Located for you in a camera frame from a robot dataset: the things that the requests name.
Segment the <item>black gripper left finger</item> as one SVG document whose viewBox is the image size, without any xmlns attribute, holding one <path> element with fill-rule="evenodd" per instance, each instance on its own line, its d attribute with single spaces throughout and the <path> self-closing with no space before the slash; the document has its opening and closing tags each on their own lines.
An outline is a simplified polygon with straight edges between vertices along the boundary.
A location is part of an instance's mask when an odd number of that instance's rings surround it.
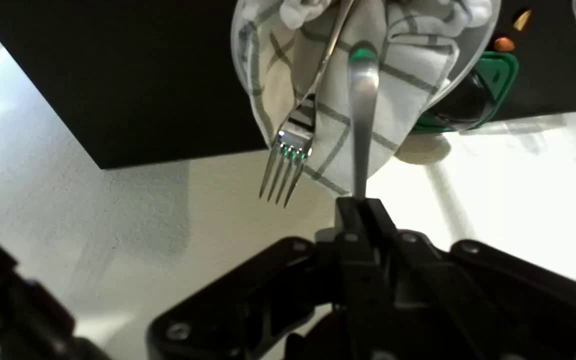
<svg viewBox="0 0 576 360">
<path fill-rule="evenodd" d="M 341 270 L 341 304 L 346 310 L 346 332 L 352 360 L 362 360 L 362 337 L 361 337 L 361 310 L 362 310 L 362 271 L 369 265 L 369 243 L 364 240 L 364 228 L 358 206 L 352 197 L 337 199 L 337 256 Z"/>
</svg>

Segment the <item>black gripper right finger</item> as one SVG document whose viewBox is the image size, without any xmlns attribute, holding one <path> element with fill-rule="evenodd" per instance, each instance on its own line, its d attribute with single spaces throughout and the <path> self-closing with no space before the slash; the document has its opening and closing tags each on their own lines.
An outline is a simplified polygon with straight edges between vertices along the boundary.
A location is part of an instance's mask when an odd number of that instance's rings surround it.
<svg viewBox="0 0 576 360">
<path fill-rule="evenodd" d="M 429 271 L 441 254 L 398 230 L 381 199 L 364 201 L 375 276 L 364 296 L 364 346 L 375 360 L 447 360 L 448 321 Z"/>
</svg>

